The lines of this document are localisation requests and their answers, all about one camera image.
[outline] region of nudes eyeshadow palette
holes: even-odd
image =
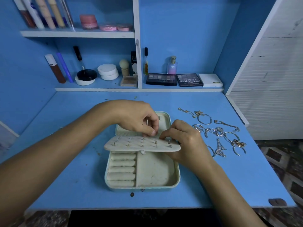
[[[202,81],[199,79],[197,74],[177,74],[178,82],[180,87],[195,87],[203,86]]]
[[[177,78],[176,75],[149,73],[146,84],[177,86]]]

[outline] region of jewelry box compartment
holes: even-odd
[[[180,145],[170,138],[160,140],[162,131],[171,125],[169,114],[156,112],[159,132],[155,137],[116,126],[116,136],[104,149],[110,150],[104,180],[112,189],[171,189],[180,182],[180,169],[164,152],[178,151]]]

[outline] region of blue desk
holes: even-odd
[[[57,92],[7,152],[5,159],[55,132],[60,127],[66,126],[105,99],[143,100],[148,102],[154,110],[169,113],[172,121],[182,119],[191,125],[198,123],[197,119],[192,118],[190,114],[178,111],[178,107],[190,111],[201,110],[212,116],[213,119],[238,126],[240,132],[237,134],[242,142],[247,143],[245,147],[247,154],[235,155],[231,145],[220,137],[222,145],[227,149],[225,151],[227,157],[216,156],[215,160],[225,170],[250,206],[271,206],[268,203],[269,198],[282,198],[288,206],[295,206],[285,187],[221,92]],[[212,123],[207,127],[215,128],[217,126]],[[221,127],[225,131],[233,130],[233,128],[223,125]],[[104,182],[108,152],[103,149],[103,146],[114,136],[114,129],[115,126],[108,127],[91,141],[32,204],[30,209],[211,207],[210,200],[195,175],[183,166],[180,166],[181,181],[179,185],[170,191],[135,192],[134,197],[130,196],[130,192],[110,191]],[[217,137],[210,133],[208,136],[208,138],[204,138],[205,143],[215,149]]]

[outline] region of white shelf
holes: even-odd
[[[43,37],[43,38],[135,38],[134,32],[109,31],[104,32],[99,29],[83,30],[70,28],[66,29],[28,29],[20,31],[24,37]]]

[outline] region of pink compact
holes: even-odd
[[[100,30],[103,31],[115,31],[117,30],[117,26],[114,24],[101,24],[100,25]]]
[[[98,23],[95,15],[80,15],[80,21],[83,29],[97,29]]]
[[[130,31],[130,30],[132,30],[132,25],[131,24],[118,24],[117,29],[119,31]]]

